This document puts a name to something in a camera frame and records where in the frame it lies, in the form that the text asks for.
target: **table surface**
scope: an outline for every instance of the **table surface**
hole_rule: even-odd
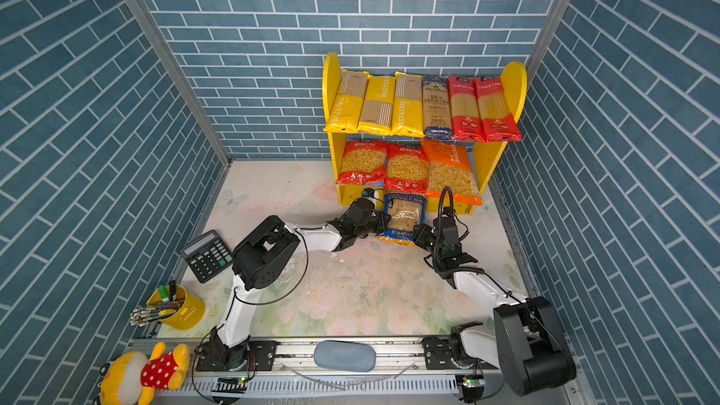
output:
[[[462,220],[470,228],[463,250],[478,259],[496,280],[524,293],[510,243],[488,190],[484,205]],[[234,162],[205,225],[234,248],[267,216],[285,222],[321,224],[341,215],[333,170],[328,161]],[[431,222],[435,213],[426,214]],[[445,335],[450,327],[492,318],[472,299],[454,290],[423,261],[414,247],[359,239],[341,252],[310,253],[307,274],[295,292],[259,306],[250,325],[254,337],[325,337],[336,335]],[[276,299],[293,287],[305,266],[295,254],[283,274],[261,297]],[[161,325],[158,338],[202,338],[221,320],[230,297],[233,270],[200,283],[187,267],[180,284],[206,305],[201,322],[188,331]]]

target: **spaghetti package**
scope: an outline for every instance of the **spaghetti package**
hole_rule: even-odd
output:
[[[370,76],[365,92],[365,102],[360,113],[358,131],[374,135],[390,136],[392,101],[395,98],[395,77]]]
[[[448,77],[452,136],[455,140],[484,141],[473,80],[459,75]]]
[[[413,230],[425,218],[427,199],[419,194],[386,193],[384,201],[384,212],[390,214],[390,223],[377,238],[413,246]]]
[[[392,104],[392,136],[422,138],[423,76],[396,72],[395,100]]]
[[[385,190],[425,194],[428,159],[421,148],[391,144],[387,151]]]
[[[500,78],[479,76],[473,83],[486,142],[522,140],[515,118],[505,102],[505,90]]]
[[[455,202],[482,205],[473,165],[465,147],[427,139],[422,140],[422,145],[430,162],[426,195],[440,197],[443,188],[449,186]]]
[[[452,140],[448,83],[441,76],[423,76],[423,133],[428,140]]]
[[[367,72],[343,70],[343,78],[337,88],[335,103],[330,111],[328,124],[323,130],[341,133],[357,133],[360,111],[367,88]]]
[[[383,186],[386,159],[385,141],[348,141],[336,184]]]

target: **stuffed toy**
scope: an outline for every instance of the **stuffed toy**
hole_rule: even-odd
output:
[[[165,353],[165,343],[159,342],[150,360],[141,352],[129,352],[100,370],[104,380],[94,405],[149,405],[155,390],[176,390],[185,381],[190,366],[190,349],[180,344]]]

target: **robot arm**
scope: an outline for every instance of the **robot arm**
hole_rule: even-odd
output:
[[[265,219],[234,250],[232,290],[225,319],[217,327],[223,344],[231,348],[247,340],[257,308],[250,303],[260,303],[263,290],[277,279],[293,254],[306,248],[308,253],[332,251],[341,241],[340,232],[329,223],[303,228],[284,223],[277,216]]]
[[[449,188],[446,190],[452,197]],[[450,347],[456,361],[472,365],[477,359],[498,366],[505,382],[519,396],[560,386],[575,378],[575,362],[552,304],[543,297],[513,292],[477,267],[462,251],[452,205],[442,208],[433,227],[415,226],[413,241],[430,252],[431,266],[448,283],[472,298],[493,316],[495,328],[469,323],[451,330]]]
[[[307,251],[310,256],[315,250],[337,252],[352,246],[357,238],[387,229],[390,215],[375,208],[373,193],[373,189],[365,189],[363,197],[342,216],[321,226],[298,226],[269,216],[235,247],[235,275],[225,318],[210,334],[216,362],[229,369],[243,362],[250,323],[257,305],[262,304],[262,290],[277,280],[294,253]]]

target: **blue brick wallpaper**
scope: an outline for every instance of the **blue brick wallpaper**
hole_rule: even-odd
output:
[[[0,0],[0,128],[0,404],[82,404],[221,167],[122,0]]]
[[[387,74],[525,62],[552,0],[145,0],[234,158],[329,157],[323,56]]]
[[[720,403],[720,0],[571,0],[496,177],[598,403]]]

